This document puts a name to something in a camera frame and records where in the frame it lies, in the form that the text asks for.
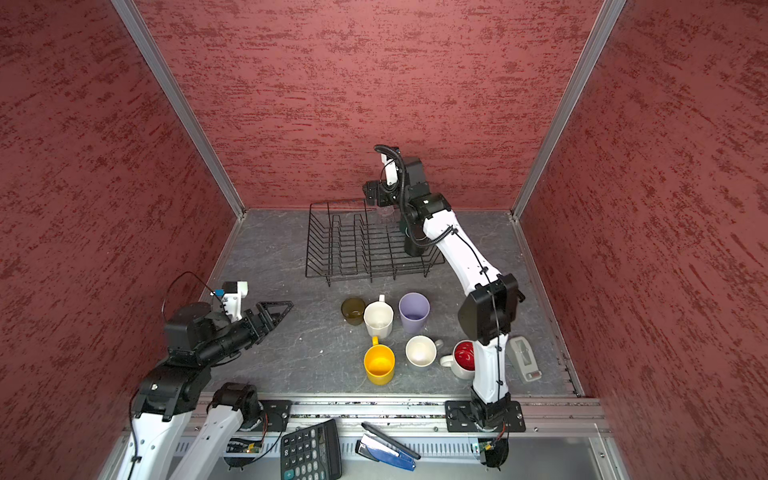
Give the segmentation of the clear glass cup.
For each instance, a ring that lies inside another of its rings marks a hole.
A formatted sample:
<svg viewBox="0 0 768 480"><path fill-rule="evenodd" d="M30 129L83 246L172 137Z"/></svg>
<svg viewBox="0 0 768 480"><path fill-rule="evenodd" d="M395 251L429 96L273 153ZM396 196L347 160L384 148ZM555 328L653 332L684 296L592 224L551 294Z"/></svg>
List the clear glass cup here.
<svg viewBox="0 0 768 480"><path fill-rule="evenodd" d="M378 207L376 212L382 222L392 222L397 219L397 210L394 206Z"/></svg>

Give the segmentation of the black mug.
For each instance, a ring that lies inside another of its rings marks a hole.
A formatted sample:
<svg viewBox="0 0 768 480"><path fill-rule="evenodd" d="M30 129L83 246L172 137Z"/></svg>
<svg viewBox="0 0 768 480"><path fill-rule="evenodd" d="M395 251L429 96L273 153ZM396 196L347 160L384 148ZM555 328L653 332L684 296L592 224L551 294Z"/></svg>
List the black mug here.
<svg viewBox="0 0 768 480"><path fill-rule="evenodd" d="M419 241L415 240L408 231L406 231L404 235L405 235L405 240L404 240L405 253L410 257L422 256L426 251L426 247L423 246Z"/></svg>

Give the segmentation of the olive green glass cup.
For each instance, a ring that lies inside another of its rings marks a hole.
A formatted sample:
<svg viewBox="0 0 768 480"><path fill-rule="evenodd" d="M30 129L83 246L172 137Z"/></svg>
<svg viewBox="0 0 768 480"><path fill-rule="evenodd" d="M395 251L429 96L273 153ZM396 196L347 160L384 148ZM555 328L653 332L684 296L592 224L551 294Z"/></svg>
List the olive green glass cup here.
<svg viewBox="0 0 768 480"><path fill-rule="evenodd" d="M362 298L350 297L342 302L341 314L348 324L357 326L364 322L365 308L366 302Z"/></svg>

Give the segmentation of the white ceramic mug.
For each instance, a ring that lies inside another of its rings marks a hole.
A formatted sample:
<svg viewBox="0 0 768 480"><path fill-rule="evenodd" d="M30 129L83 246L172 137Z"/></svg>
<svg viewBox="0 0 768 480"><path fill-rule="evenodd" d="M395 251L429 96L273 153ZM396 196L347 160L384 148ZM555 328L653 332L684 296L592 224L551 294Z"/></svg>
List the white ceramic mug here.
<svg viewBox="0 0 768 480"><path fill-rule="evenodd" d="M368 304L363 312L363 320L371 337L379 340L387 338L392 331L394 310L386 302L386 296L380 294L377 301Z"/></svg>

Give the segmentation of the yellow mug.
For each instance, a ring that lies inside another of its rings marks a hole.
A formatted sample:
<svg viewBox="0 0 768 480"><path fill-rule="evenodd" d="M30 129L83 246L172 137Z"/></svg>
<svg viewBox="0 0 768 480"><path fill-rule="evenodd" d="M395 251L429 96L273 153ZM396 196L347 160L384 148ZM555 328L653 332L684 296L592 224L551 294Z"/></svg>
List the yellow mug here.
<svg viewBox="0 0 768 480"><path fill-rule="evenodd" d="M378 336L374 336L372 346L364 356L363 365L368 380L374 385L383 386L394 376L396 358L393 350L381 344Z"/></svg>

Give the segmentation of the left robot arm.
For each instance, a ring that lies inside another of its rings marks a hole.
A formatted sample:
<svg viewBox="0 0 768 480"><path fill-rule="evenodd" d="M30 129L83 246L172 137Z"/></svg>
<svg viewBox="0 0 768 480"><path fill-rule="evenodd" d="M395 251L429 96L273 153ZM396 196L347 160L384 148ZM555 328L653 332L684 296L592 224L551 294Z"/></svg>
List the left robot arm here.
<svg viewBox="0 0 768 480"><path fill-rule="evenodd" d="M253 385L227 382L215 393L190 450L172 456L213 368L261 343L288 315L290 301L259 302L231 321L204 302L179 308L164 325L167 357L142 380L129 407L131 437L120 479L205 479L238 431L284 433L291 404L262 404Z"/></svg>

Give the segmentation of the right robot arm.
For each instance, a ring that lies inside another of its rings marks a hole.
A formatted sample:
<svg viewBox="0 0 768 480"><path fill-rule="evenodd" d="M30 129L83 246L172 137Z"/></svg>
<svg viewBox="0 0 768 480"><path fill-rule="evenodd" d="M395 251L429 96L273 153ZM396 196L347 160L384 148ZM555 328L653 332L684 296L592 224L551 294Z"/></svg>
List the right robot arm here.
<svg viewBox="0 0 768 480"><path fill-rule="evenodd" d="M416 256L436 247L453 269L465 294L457 318L473 342L471 418L482 429L495 428L512 408L505 347L517 306L524 300L518 281L479 252L449 202L430 190L420 160L407 160L398 148L386 145L377 145L374 151L381 156L383 169L378 179L363 186L366 203L399 211L407 254Z"/></svg>

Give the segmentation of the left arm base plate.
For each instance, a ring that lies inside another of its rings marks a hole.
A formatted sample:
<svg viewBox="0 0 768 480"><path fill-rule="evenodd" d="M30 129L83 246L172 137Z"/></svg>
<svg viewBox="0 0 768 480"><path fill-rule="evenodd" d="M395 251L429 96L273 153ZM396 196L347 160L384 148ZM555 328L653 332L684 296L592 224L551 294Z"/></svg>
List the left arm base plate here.
<svg viewBox="0 0 768 480"><path fill-rule="evenodd" d="M290 400L261 400L244 414L240 428L244 432L281 432L289 421L293 402Z"/></svg>

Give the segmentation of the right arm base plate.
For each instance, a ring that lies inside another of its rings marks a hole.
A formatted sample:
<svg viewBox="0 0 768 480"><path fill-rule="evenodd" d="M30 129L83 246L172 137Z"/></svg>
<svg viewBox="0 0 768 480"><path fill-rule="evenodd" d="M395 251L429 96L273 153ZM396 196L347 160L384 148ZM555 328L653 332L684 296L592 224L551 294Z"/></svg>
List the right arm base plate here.
<svg viewBox="0 0 768 480"><path fill-rule="evenodd" d="M517 401L502 400L499 405L479 401L449 400L444 403L447 430L458 432L523 433L526 431L522 408Z"/></svg>

